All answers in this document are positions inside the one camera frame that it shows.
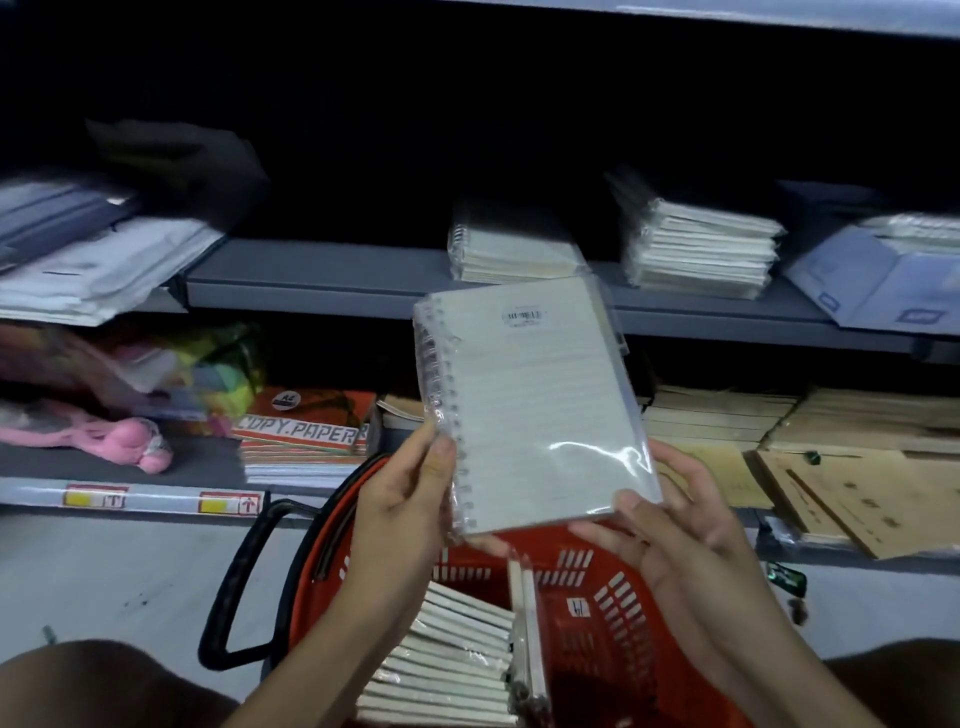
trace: spiral binding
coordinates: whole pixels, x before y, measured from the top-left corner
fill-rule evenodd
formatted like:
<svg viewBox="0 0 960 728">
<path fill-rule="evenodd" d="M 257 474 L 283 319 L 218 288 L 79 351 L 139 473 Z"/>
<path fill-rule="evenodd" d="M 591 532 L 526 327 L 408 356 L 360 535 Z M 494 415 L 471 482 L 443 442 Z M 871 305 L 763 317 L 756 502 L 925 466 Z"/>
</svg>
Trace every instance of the spiral binding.
<svg viewBox="0 0 960 728">
<path fill-rule="evenodd" d="M 450 256 L 450 275 L 460 280 L 464 274 L 464 249 L 470 238 L 469 228 L 465 223 L 454 221 L 446 239 L 446 251 Z"/>
<path fill-rule="evenodd" d="M 460 408 L 457 404 L 456 379 L 450 372 L 450 358 L 456 353 L 453 337 L 444 324 L 444 308 L 428 296 L 414 304 L 414 350 L 417 355 L 420 391 L 433 415 L 437 429 L 457 443 L 457 470 L 450 489 L 453 527 L 469 531 L 476 519 L 469 516 L 473 503 L 464 498 L 472 493 L 469 468 L 464 464 L 467 451 L 460 429 Z"/>
</svg>

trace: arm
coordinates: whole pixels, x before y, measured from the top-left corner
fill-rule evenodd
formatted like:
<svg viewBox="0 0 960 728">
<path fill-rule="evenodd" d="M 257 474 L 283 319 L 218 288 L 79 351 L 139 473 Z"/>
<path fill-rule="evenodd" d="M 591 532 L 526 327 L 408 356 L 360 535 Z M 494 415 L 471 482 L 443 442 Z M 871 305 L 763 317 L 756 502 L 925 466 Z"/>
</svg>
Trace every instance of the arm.
<svg viewBox="0 0 960 728">
<path fill-rule="evenodd" d="M 383 618 L 353 595 L 336 596 L 324 617 L 224 728 L 336 728 L 393 645 Z"/>
<path fill-rule="evenodd" d="M 347 578 L 326 614 L 223 728 L 336 728 L 406 634 L 444 544 L 456 447 L 431 425 L 412 434 L 363 486 Z M 496 539 L 472 543 L 494 556 Z"/>
<path fill-rule="evenodd" d="M 623 531 L 570 530 L 640 572 L 687 659 L 757 728 L 881 728 L 794 630 L 707 467 L 653 440 L 650 450 L 689 495 L 662 478 L 662 506 L 616 495 Z"/>
</svg>

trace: lined page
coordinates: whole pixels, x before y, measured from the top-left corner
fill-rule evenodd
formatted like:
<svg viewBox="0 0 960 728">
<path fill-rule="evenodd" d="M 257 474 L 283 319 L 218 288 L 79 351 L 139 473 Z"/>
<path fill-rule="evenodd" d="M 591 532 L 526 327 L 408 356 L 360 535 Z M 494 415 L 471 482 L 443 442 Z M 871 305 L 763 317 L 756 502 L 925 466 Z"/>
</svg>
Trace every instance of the lined page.
<svg viewBox="0 0 960 728">
<path fill-rule="evenodd" d="M 554 279 L 434 297 L 462 438 L 466 473 L 455 487 L 468 486 L 457 494 L 467 533 L 609 512 L 621 488 L 660 500 L 592 285 Z"/>
</svg>

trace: sticker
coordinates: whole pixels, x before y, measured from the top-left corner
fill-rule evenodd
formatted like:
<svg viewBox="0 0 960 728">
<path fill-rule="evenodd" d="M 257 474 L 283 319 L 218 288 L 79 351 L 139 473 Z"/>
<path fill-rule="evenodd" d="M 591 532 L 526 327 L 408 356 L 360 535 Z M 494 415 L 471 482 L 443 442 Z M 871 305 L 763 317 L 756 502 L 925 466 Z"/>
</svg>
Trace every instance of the sticker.
<svg viewBox="0 0 960 728">
<path fill-rule="evenodd" d="M 127 505 L 125 485 L 83 485 L 69 483 L 63 491 L 63 505 L 68 508 L 107 508 L 121 511 Z"/>
<path fill-rule="evenodd" d="M 770 562 L 767 564 L 767 581 L 776 584 L 797 599 L 803 599 L 806 596 L 806 574 L 802 571 Z"/>
<path fill-rule="evenodd" d="M 586 599 L 579 596 L 573 596 L 566 601 L 566 608 L 570 610 L 571 617 L 589 617 L 590 605 Z"/>
<path fill-rule="evenodd" d="M 259 493 L 203 491 L 197 505 L 197 513 L 208 516 L 255 516 L 259 512 Z"/>
<path fill-rule="evenodd" d="M 300 392 L 294 392 L 292 389 L 280 392 L 280 394 L 274 397 L 271 404 L 274 406 L 274 409 L 278 409 L 280 412 L 286 412 L 288 409 L 293 409 L 300 404 Z"/>
<path fill-rule="evenodd" d="M 503 323 L 510 328 L 546 328 L 546 311 L 538 305 L 519 305 L 503 313 Z"/>
</svg>

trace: gray floor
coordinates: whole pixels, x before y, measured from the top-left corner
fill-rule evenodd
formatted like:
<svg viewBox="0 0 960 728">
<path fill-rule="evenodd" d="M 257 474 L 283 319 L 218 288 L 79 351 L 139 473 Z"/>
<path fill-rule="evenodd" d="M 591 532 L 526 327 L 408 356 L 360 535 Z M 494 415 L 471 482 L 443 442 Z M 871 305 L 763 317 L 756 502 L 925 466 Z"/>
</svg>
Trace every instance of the gray floor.
<svg viewBox="0 0 960 728">
<path fill-rule="evenodd" d="M 145 649 L 202 685 L 243 699 L 259 666 L 210 672 L 197 642 L 242 526 L 0 513 L 0 662 L 44 644 L 110 638 Z M 240 606 L 231 649 L 265 642 L 303 531 L 267 544 Z M 960 640 L 960 577 L 801 567 L 804 636 L 823 657 L 911 637 Z"/>
</svg>

